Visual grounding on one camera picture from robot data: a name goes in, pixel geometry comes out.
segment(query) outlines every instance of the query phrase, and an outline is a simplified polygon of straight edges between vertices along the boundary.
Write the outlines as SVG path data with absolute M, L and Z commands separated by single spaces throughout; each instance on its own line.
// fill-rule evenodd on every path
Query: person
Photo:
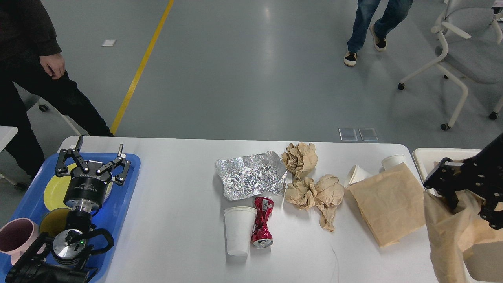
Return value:
M 346 66 L 353 67 L 356 65 L 358 51 L 365 43 L 367 29 L 369 29 L 370 21 L 380 2 L 381 0 L 358 0 L 353 35 L 348 41 L 348 51 L 344 56 L 344 64 Z M 377 51 L 383 52 L 386 50 L 386 36 L 405 19 L 412 6 L 412 2 L 413 0 L 389 0 L 382 18 L 370 26 L 370 33 L 374 39 L 374 47 Z
M 45 159 L 14 82 L 68 115 L 89 135 L 113 136 L 70 80 L 61 52 L 40 0 L 0 1 L 0 125 L 18 128 L 6 150 L 32 178 Z

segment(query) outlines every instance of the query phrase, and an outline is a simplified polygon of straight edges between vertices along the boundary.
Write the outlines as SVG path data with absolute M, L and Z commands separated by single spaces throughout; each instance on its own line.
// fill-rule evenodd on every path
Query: blue tray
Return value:
M 94 160 L 103 163 L 114 160 L 117 157 L 117 154 L 112 153 L 81 153 L 81 155 L 85 160 Z M 30 185 L 30 188 L 26 191 L 26 194 L 21 200 L 18 208 L 12 215 L 11 220 L 26 217 L 31 219 L 33 222 L 40 224 L 42 217 L 49 212 L 44 204 L 44 190 L 49 180 L 54 176 L 54 168 L 56 166 L 57 157 L 58 154 L 54 154 L 44 162 L 39 173 Z M 131 161 L 131 167 L 129 168 L 124 185 L 113 185 L 110 196 L 103 204 L 99 213 L 93 217 L 93 224 L 96 224 L 98 228 L 105 228 L 110 231 L 114 237 L 116 245 L 121 233 L 122 224 L 126 218 L 129 202 L 131 201 L 140 169 L 140 159 L 138 156 L 134 154 L 126 154 L 126 158 Z M 74 163 L 73 159 L 68 158 L 66 164 L 70 165 L 72 163 Z M 112 173 L 116 175 L 121 171 L 122 167 L 119 167 L 112 171 Z M 103 237 L 93 238 L 90 243 L 93 244 L 95 248 L 101 248 L 107 244 Z M 112 257 L 114 256 L 116 245 L 104 254 L 90 257 L 86 267 L 97 267 L 100 269 L 91 282 L 105 280 L 107 270 L 110 267 Z M 47 257 L 47 262 L 56 264 L 50 254 Z M 11 257 L 0 253 L 0 282 L 5 282 L 5 277 L 11 268 Z

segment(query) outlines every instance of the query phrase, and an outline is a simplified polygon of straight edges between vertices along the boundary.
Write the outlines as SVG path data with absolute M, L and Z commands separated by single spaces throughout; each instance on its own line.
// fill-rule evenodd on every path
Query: yellow plate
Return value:
M 68 171 L 77 167 L 77 164 L 73 163 L 68 165 Z M 44 204 L 49 211 L 53 211 L 60 207 L 69 208 L 64 204 L 64 196 L 66 195 L 66 190 L 70 184 L 70 176 L 56 177 L 53 176 L 44 190 Z M 107 200 L 110 192 L 112 191 L 112 182 L 107 186 L 107 193 L 105 194 L 105 200 Z

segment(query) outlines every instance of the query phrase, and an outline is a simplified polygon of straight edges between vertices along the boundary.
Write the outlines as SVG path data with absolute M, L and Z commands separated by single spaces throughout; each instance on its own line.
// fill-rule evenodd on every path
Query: aluminum foil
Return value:
M 245 199 L 264 192 L 284 194 L 287 171 L 277 153 L 217 160 L 215 168 L 229 200 Z

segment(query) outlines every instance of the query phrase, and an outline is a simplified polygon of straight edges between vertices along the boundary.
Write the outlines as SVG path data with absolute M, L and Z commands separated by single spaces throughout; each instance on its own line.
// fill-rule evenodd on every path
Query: black jacket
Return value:
M 39 56 L 61 52 L 47 11 L 40 0 L 0 0 L 0 60 L 27 48 Z

